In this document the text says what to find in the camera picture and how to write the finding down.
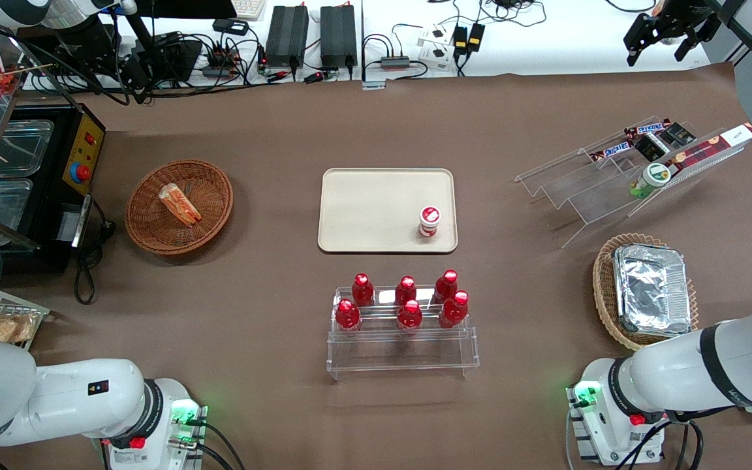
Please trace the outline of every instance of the plastic bottle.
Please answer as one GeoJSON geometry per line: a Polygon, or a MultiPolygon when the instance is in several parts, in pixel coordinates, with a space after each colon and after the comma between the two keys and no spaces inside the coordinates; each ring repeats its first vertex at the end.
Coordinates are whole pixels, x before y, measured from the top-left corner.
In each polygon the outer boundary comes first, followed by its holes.
{"type": "Polygon", "coordinates": [[[447,298],[443,309],[439,313],[439,326],[441,328],[453,328],[469,314],[469,295],[466,291],[459,290],[453,298],[447,298]]]}
{"type": "Polygon", "coordinates": [[[454,297],[455,292],[457,292],[457,271],[448,270],[437,279],[433,286],[431,303],[442,304],[447,298],[454,297]]]}
{"type": "Polygon", "coordinates": [[[400,330],[416,330],[421,324],[423,324],[423,312],[420,310],[420,303],[416,300],[405,302],[396,315],[396,327],[400,330]]]}
{"type": "Polygon", "coordinates": [[[352,301],[359,307],[373,305],[373,283],[365,273],[356,274],[352,281],[352,301]]]}
{"type": "Polygon", "coordinates": [[[394,304],[395,306],[404,306],[409,300],[417,300],[417,285],[414,283],[413,277],[405,276],[396,286],[394,304]]]}
{"type": "Polygon", "coordinates": [[[348,298],[342,298],[335,310],[335,322],[338,323],[338,330],[359,331],[362,328],[361,312],[348,298]]]}

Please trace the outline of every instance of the candy bar wrapper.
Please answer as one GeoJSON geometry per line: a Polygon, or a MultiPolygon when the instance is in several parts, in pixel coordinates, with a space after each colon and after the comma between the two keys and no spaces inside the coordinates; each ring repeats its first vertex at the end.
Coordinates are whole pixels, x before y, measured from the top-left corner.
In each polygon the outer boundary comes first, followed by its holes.
{"type": "Polygon", "coordinates": [[[713,137],[712,139],[705,140],[698,145],[689,147],[685,151],[682,151],[672,157],[666,166],[669,168],[669,172],[674,176],[687,166],[692,166],[699,161],[713,157],[726,149],[730,149],[737,146],[742,146],[744,142],[752,139],[752,125],[749,122],[731,129],[720,136],[713,137]]]}
{"type": "Polygon", "coordinates": [[[632,149],[632,143],[630,142],[630,140],[626,140],[626,142],[623,142],[617,146],[612,146],[608,149],[604,149],[604,151],[591,153],[590,157],[593,161],[600,161],[603,158],[612,157],[613,155],[617,155],[618,153],[627,151],[628,149],[632,149]]]}
{"type": "Polygon", "coordinates": [[[669,125],[671,125],[672,122],[669,119],[664,119],[663,122],[656,122],[654,124],[648,124],[648,125],[640,125],[638,127],[629,127],[626,128],[626,137],[629,137],[629,140],[634,140],[638,138],[639,136],[642,136],[643,134],[647,133],[653,133],[653,134],[660,134],[663,132],[665,128],[667,128],[669,125]]]}

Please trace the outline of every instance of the food display case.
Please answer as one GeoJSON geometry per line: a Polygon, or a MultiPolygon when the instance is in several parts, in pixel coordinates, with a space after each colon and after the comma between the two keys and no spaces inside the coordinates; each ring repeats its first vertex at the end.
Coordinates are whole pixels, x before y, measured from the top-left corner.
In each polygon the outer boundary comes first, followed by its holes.
{"type": "Polygon", "coordinates": [[[48,78],[67,104],[18,103],[27,76],[42,65],[20,42],[0,35],[0,253],[5,273],[62,272],[80,247],[89,191],[105,128],[48,78]]]}

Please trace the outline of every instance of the wicker basket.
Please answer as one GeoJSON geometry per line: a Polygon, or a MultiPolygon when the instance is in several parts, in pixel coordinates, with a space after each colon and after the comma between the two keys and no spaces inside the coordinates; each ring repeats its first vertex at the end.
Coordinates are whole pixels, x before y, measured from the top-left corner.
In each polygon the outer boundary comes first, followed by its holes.
{"type": "Polygon", "coordinates": [[[150,253],[188,253],[208,243],[225,225],[234,205],[234,190],[222,170],[205,161],[181,160],[152,170],[129,197],[126,231],[150,253]],[[161,187],[175,183],[196,206],[202,220],[185,226],[159,200],[161,187]]]}
{"type": "MultiPolygon", "coordinates": [[[[641,233],[623,233],[608,240],[603,249],[597,254],[597,261],[593,264],[593,297],[597,301],[599,319],[611,336],[620,344],[632,351],[637,351],[645,345],[651,345],[666,338],[651,336],[651,334],[629,333],[621,327],[617,315],[617,289],[614,281],[614,250],[631,243],[644,243],[656,247],[666,247],[657,238],[641,233]]],[[[687,294],[689,294],[689,310],[692,320],[692,330],[698,330],[698,302],[695,300],[695,288],[692,281],[687,279],[687,294]]]]}

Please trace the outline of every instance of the clear acrylic shelf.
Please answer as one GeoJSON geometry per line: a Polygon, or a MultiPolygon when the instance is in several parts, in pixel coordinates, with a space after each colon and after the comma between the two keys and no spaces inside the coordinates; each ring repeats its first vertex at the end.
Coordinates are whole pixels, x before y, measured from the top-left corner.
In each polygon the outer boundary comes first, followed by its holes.
{"type": "MultiPolygon", "coordinates": [[[[663,122],[663,120],[657,116],[652,116],[633,125],[633,127],[659,122],[663,122]]],[[[714,139],[725,133],[725,129],[720,128],[706,136],[699,136],[695,128],[689,123],[681,122],[680,125],[698,138],[686,146],[669,147],[670,151],[655,160],[655,163],[666,164],[675,155],[697,146],[698,143],[714,139]]],[[[562,155],[562,157],[538,166],[530,172],[517,176],[516,182],[523,184],[531,196],[546,196],[555,209],[570,206],[575,212],[575,216],[572,218],[578,220],[578,223],[567,222],[562,226],[579,227],[579,229],[567,239],[562,245],[562,249],[572,243],[573,239],[587,228],[593,228],[597,225],[604,226],[609,224],[609,221],[617,222],[621,218],[632,217],[653,200],[662,198],[661,195],[676,193],[676,190],[672,188],[677,187],[677,185],[681,185],[683,189],[689,189],[707,176],[710,169],[713,169],[716,164],[742,151],[744,145],[752,137],[728,149],[723,149],[712,157],[699,161],[699,163],[687,166],[675,174],[669,183],[656,189],[650,196],[643,199],[633,196],[629,191],[630,184],[638,178],[642,169],[650,164],[650,161],[637,149],[632,148],[598,161],[593,161],[590,157],[591,154],[602,151],[602,149],[608,149],[626,139],[624,132],[612,134],[612,136],[595,142],[593,145],[562,155]]]]}
{"type": "Polygon", "coordinates": [[[359,307],[362,329],[345,332],[338,328],[338,301],[351,298],[349,287],[338,288],[332,300],[326,344],[326,371],[338,380],[341,372],[407,371],[407,369],[462,369],[463,376],[480,365],[477,330],[471,314],[453,328],[439,326],[442,304],[434,304],[433,285],[417,286],[417,301],[423,323],[412,332],[397,330],[395,286],[374,288],[374,305],[359,307]]]}

